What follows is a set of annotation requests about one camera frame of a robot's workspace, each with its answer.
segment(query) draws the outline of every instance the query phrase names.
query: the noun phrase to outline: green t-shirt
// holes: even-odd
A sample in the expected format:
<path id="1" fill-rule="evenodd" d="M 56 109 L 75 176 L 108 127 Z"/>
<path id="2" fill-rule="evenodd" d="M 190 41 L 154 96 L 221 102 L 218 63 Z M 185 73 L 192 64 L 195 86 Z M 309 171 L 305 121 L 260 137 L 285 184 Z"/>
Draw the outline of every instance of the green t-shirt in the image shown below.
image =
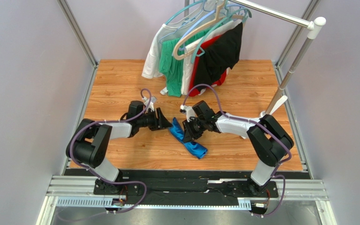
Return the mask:
<path id="1" fill-rule="evenodd" d="M 185 46 L 202 38 L 210 29 L 198 32 L 185 42 Z M 173 49 L 180 38 L 164 41 L 162 43 L 162 54 L 159 60 L 159 71 L 166 77 L 166 87 L 169 96 L 181 96 L 181 80 L 183 78 L 183 60 L 177 60 L 172 56 Z"/>

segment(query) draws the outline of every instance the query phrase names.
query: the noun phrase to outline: beige hanger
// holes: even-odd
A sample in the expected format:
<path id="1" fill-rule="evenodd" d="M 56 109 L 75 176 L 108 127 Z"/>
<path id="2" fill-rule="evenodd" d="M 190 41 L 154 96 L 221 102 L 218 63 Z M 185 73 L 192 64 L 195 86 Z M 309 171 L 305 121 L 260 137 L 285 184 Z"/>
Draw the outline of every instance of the beige hanger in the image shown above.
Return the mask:
<path id="1" fill-rule="evenodd" d="M 192 54 L 192 51 L 190 51 L 190 53 L 188 53 L 187 55 L 182 54 L 182 55 L 178 55 L 177 54 L 177 50 L 187 41 L 189 40 L 192 36 L 194 36 L 195 34 L 197 34 L 198 32 L 218 23 L 219 21 L 221 21 L 225 16 L 223 17 L 219 17 L 220 16 L 220 11 L 223 9 L 223 7 L 225 6 L 225 1 L 223 1 L 223 3 L 221 5 L 218 5 L 216 7 L 216 12 L 215 12 L 215 18 L 207 23 L 205 23 L 202 26 L 199 26 L 198 28 L 196 28 L 195 30 L 191 31 L 189 34 L 187 34 L 183 39 L 181 39 L 180 41 L 178 41 L 178 43 L 176 44 L 176 46 L 173 49 L 173 57 L 177 60 L 182 60 L 185 57 L 187 57 L 188 55 Z M 233 15 L 232 19 L 243 19 L 244 16 L 242 15 Z"/>

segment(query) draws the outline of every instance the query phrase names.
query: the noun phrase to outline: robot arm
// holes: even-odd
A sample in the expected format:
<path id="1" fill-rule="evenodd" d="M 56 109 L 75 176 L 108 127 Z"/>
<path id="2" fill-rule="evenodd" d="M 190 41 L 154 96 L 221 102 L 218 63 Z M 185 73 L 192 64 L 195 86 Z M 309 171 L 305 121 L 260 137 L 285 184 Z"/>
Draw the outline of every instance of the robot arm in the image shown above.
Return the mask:
<path id="1" fill-rule="evenodd" d="M 245 134 L 247 134 L 259 157 L 259 161 L 249 179 L 248 189 L 252 194 L 258 193 L 265 188 L 271 179 L 273 171 L 278 167 L 278 163 L 287 152 L 273 138 L 267 138 L 265 132 L 259 126 L 249 121 L 252 120 L 262 124 L 288 149 L 291 149 L 294 145 L 291 137 L 271 115 L 264 115 L 261 118 L 244 118 L 225 113 L 227 116 L 224 116 L 221 112 L 214 113 L 205 101 L 195 104 L 192 110 L 189 106 L 183 106 L 181 112 L 187 115 L 187 120 L 183 121 L 184 142 L 200 138 L 205 130 L 240 136 L 246 136 Z"/>
<path id="2" fill-rule="evenodd" d="M 144 98 L 142 101 L 132 101 L 129 105 L 128 112 L 125 113 L 121 120 L 133 118 L 137 114 L 141 113 L 146 107 L 149 99 Z M 120 170 L 105 158 L 106 150 L 108 148 L 109 140 L 116 138 L 133 137 L 138 133 L 140 128 L 148 127 L 151 131 L 167 129 L 172 124 L 162 114 L 160 108 L 154 109 L 155 97 L 152 97 L 151 103 L 148 109 L 141 116 L 130 120 L 128 122 L 116 122 L 116 123 L 97 123 L 84 131 L 75 140 L 73 156 L 82 164 L 86 164 L 91 170 L 94 170 L 102 178 L 109 181 L 117 181 L 120 177 Z M 75 131 L 77 134 L 82 128 L 88 124 L 93 123 L 94 120 L 83 119 L 78 128 Z M 66 155 L 69 155 L 68 144 L 66 149 Z"/>

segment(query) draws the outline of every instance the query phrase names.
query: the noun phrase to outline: metal pole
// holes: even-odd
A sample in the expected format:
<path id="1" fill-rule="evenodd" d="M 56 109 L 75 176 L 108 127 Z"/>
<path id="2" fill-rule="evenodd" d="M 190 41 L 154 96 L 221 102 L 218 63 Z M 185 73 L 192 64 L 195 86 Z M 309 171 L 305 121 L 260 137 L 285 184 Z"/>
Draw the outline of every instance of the metal pole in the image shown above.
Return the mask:
<path id="1" fill-rule="evenodd" d="M 309 5 L 307 6 L 305 12 L 303 13 L 302 19 L 304 20 L 310 20 L 310 17 L 312 16 L 313 12 L 315 11 L 315 9 L 317 8 L 317 6 L 319 5 L 319 2 L 321 0 L 311 0 Z M 282 67 L 286 58 L 288 57 L 288 55 L 291 52 L 291 49 L 293 47 L 293 45 L 295 44 L 296 40 L 298 40 L 300 34 L 303 31 L 303 27 L 300 26 L 296 26 L 294 32 L 292 33 L 290 39 L 288 40 L 287 45 L 285 46 L 283 52 L 281 53 L 280 57 L 277 60 L 276 66 L 277 67 Z"/>
<path id="2" fill-rule="evenodd" d="M 290 81 L 293 73 L 295 72 L 296 68 L 298 67 L 300 61 L 302 60 L 303 56 L 305 55 L 306 51 L 308 50 L 310 44 L 313 40 L 317 37 L 322 27 L 326 24 L 326 19 L 323 17 L 318 17 L 314 21 L 313 29 L 307 34 L 307 38 L 303 43 L 302 47 L 300 48 L 298 55 L 295 57 L 294 62 L 292 63 L 290 69 L 288 70 L 287 74 L 285 75 L 283 81 L 281 82 L 280 86 L 277 88 L 276 93 L 274 94 L 273 98 L 270 101 L 269 106 L 267 107 L 265 113 L 272 114 L 272 110 L 276 102 L 281 98 L 283 90 L 287 86 L 288 82 Z"/>
<path id="3" fill-rule="evenodd" d="M 234 3 L 238 3 L 238 4 L 243 5 L 243 6 L 246 6 L 248 8 L 254 9 L 256 11 L 259 11 L 259 12 L 274 16 L 276 18 L 288 21 L 290 23 L 294 23 L 294 24 L 296 24 L 298 26 L 308 28 L 309 30 L 313 29 L 312 24 L 311 24 L 310 21 L 300 19 L 300 18 L 295 17 L 293 15 L 288 15 L 288 14 L 285 14 L 285 13 L 276 11 L 274 9 L 267 8 L 265 6 L 261 6 L 261 5 L 258 5 L 258 4 L 255 4 L 253 2 L 246 1 L 246 0 L 230 0 L 230 1 L 232 1 Z"/>
<path id="4" fill-rule="evenodd" d="M 189 5 L 190 5 L 190 0 L 184 0 L 184 7 L 187 7 Z M 189 8 L 184 10 L 184 17 L 187 17 L 189 12 L 190 12 Z"/>
<path id="5" fill-rule="evenodd" d="M 313 42 L 312 39 L 306 38 L 305 42 L 303 43 L 301 49 L 299 50 L 298 55 L 296 56 L 294 62 L 292 63 L 292 66 L 287 72 L 287 75 L 285 75 L 283 81 L 281 82 L 280 86 L 277 88 L 276 93 L 274 94 L 274 97 L 270 101 L 269 106 L 266 109 L 266 114 L 271 114 L 271 110 L 273 109 L 276 102 L 281 98 L 283 90 L 285 89 L 286 85 L 290 81 L 292 75 L 295 72 L 295 69 L 298 67 L 300 61 L 302 60 L 303 56 L 305 55 L 306 51 L 308 50 L 310 44 Z"/>

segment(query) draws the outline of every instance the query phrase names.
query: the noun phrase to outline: blue cloth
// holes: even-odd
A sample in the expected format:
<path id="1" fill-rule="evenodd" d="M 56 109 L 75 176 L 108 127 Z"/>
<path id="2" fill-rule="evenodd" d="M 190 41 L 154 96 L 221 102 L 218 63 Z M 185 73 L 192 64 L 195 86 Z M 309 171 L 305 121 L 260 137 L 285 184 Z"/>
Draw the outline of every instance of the blue cloth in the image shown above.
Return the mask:
<path id="1" fill-rule="evenodd" d="M 208 149 L 203 147 L 201 144 L 198 144 L 197 142 L 187 142 L 187 143 L 183 142 L 184 131 L 175 117 L 173 118 L 172 125 L 173 126 L 169 128 L 170 133 L 180 143 L 182 143 L 193 156 L 197 157 L 198 159 L 201 159 L 206 155 Z"/>

